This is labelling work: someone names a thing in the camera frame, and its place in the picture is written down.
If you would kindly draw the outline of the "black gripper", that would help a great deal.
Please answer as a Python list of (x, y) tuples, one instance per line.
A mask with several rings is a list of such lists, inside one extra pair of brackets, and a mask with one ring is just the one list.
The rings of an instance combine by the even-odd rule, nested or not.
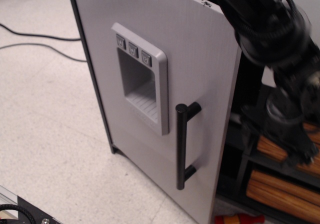
[(296, 99), (281, 88), (273, 89), (264, 107), (241, 108), (242, 141), (249, 146), (254, 137), (264, 136), (287, 152), (283, 167), (310, 165), (319, 149), (303, 126), (304, 114)]

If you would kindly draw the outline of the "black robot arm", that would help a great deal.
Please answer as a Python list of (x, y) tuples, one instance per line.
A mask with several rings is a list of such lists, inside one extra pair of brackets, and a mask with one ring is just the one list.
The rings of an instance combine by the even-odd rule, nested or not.
[(309, 165), (319, 149), (304, 121), (320, 113), (320, 50), (307, 15), (293, 0), (216, 0), (253, 64), (273, 71), (263, 108), (244, 106), (242, 124), (287, 152), (285, 167)]

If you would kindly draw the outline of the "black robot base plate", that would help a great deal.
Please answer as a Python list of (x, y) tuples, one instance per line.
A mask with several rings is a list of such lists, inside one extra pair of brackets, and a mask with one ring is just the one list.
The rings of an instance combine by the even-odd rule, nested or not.
[(17, 205), (27, 210), (37, 224), (61, 224), (59, 220), (19, 196), (17, 197)]

